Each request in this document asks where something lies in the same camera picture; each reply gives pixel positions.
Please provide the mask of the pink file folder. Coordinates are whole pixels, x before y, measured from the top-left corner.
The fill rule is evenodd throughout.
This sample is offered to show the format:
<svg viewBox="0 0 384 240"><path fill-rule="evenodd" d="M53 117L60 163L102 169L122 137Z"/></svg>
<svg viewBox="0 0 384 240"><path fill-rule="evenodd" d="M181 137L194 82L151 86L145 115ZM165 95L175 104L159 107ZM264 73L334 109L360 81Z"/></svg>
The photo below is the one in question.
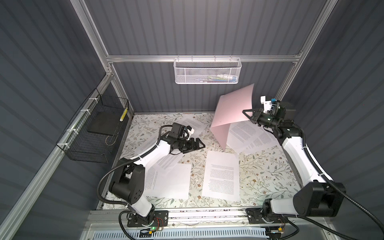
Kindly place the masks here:
<svg viewBox="0 0 384 240"><path fill-rule="evenodd" d="M223 150L227 146L231 124L248 119L243 110L252 108L253 90L254 85L251 84L220 96L210 130Z"/></svg>

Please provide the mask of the printed paper sheet under arm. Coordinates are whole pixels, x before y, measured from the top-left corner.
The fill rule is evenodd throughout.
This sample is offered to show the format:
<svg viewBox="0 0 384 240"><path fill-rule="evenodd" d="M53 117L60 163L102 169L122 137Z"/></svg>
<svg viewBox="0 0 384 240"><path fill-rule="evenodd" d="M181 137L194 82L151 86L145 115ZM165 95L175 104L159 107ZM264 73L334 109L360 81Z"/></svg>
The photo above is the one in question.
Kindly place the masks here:
<svg viewBox="0 0 384 240"><path fill-rule="evenodd" d="M175 154L172 151L170 144L160 141L138 156L139 160L135 164L145 168L146 183L151 184L158 175L168 174L184 156L180 151Z"/></svg>

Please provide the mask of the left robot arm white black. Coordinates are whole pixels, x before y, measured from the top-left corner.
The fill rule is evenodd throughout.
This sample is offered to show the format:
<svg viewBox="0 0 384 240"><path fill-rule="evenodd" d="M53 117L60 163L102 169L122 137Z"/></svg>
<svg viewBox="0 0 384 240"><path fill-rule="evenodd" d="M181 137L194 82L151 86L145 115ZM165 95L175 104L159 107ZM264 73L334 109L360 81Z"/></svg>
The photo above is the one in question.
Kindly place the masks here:
<svg viewBox="0 0 384 240"><path fill-rule="evenodd" d="M109 192L123 200L122 205L140 217L146 218L154 211L153 205L144 195L146 169L152 167L161 158L174 150L186 154L204 149L206 145L199 139L190 140L169 139L160 140L136 159L120 159L120 168L112 172Z"/></svg>

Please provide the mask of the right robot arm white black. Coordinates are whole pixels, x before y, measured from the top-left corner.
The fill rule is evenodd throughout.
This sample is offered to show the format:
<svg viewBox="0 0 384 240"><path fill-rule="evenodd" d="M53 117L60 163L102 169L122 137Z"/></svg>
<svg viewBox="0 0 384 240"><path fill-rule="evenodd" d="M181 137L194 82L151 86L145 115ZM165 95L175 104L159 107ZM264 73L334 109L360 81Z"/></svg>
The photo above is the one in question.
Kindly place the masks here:
<svg viewBox="0 0 384 240"><path fill-rule="evenodd" d="M304 131L292 120L284 118L286 110L244 110L243 114L259 127L271 132L283 148L300 185L300 190L287 199L267 199L265 217L293 215L301 217L335 217L346 189L324 171L306 144Z"/></svg>

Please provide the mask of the printed paper sheet back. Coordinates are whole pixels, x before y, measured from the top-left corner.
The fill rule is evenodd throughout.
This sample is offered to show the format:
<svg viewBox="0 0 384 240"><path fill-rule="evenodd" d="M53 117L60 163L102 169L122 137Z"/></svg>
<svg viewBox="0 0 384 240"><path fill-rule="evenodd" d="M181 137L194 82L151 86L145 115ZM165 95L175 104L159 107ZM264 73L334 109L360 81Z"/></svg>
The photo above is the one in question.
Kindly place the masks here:
<svg viewBox="0 0 384 240"><path fill-rule="evenodd" d="M179 123L184 126L190 126L194 130L194 133L192 134L194 138L197 138L206 128L206 124L194 119L193 117L183 117L179 120Z"/></svg>

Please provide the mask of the printed paper sheets right back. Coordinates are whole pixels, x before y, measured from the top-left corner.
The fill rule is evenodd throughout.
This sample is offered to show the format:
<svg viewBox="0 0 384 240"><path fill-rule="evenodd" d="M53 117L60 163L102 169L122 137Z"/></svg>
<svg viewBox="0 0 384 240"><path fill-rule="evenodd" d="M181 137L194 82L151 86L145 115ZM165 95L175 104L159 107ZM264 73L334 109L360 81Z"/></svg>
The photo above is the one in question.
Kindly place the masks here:
<svg viewBox="0 0 384 240"><path fill-rule="evenodd" d="M232 123L227 145L237 154L250 155L278 146L275 136L250 121Z"/></svg>

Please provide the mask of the floral patterned table mat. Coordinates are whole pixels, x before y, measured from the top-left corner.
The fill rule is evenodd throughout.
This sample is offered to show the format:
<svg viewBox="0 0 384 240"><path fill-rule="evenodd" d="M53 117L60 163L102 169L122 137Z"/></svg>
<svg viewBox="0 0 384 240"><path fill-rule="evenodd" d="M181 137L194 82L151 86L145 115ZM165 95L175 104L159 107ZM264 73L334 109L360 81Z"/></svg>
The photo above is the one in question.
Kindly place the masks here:
<svg viewBox="0 0 384 240"><path fill-rule="evenodd" d="M199 124L203 129L197 137L206 145L204 149L187 153L175 153L172 158L178 164L191 166L189 197L170 199L148 197L157 209L168 208L213 208L213 207L249 207L260 206L265 199L283 199L293 197L300 186L288 160L279 145L267 148L254 154L239 155L240 166L240 200L227 200L204 197L203 180L208 151L222 152L223 149L210 131L214 115L206 114L150 114L135 115L122 140L122 158L131 158L153 145L158 136L160 126L173 122L188 125Z"/></svg>

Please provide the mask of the markers in white basket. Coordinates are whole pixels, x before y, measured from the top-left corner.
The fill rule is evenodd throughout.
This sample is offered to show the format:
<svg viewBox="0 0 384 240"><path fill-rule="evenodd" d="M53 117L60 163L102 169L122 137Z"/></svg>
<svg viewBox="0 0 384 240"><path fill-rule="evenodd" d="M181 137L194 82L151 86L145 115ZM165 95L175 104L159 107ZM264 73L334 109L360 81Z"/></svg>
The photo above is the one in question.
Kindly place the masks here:
<svg viewBox="0 0 384 240"><path fill-rule="evenodd" d="M215 76L203 76L200 79L196 79L198 83L211 83L211 84L237 84L238 76L235 75L215 75Z"/></svg>

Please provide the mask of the yellow marker in basket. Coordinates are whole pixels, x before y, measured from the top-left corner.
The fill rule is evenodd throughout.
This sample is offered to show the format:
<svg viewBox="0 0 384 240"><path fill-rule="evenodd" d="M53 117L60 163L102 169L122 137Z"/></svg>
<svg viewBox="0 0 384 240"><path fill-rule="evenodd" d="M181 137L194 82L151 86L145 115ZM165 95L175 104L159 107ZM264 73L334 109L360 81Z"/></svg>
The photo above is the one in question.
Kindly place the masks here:
<svg viewBox="0 0 384 240"><path fill-rule="evenodd" d="M124 118L125 118L125 116L127 115L127 112L128 112L128 108L125 108L124 111L123 111L123 113L122 113L122 115L121 115L121 117L120 117L120 122L123 122L123 121L124 121Z"/></svg>

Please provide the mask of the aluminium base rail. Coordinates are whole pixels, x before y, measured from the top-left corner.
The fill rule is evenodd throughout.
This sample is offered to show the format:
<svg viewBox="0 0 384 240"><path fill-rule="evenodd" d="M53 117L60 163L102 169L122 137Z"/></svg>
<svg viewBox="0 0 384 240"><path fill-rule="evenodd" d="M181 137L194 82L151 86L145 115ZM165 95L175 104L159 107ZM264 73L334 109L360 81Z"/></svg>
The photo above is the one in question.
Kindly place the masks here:
<svg viewBox="0 0 384 240"><path fill-rule="evenodd" d="M166 226L155 220L153 234L140 235L149 227L128 228L131 216L122 215L125 230L135 240L270 240L269 235L282 234L284 238L296 229L283 220L265 223L246 213L251 207L160 209L168 211L163 219ZM118 217L122 210L91 211L80 240L128 240L122 231ZM340 240L329 231L305 220L289 218L300 231L287 240Z"/></svg>

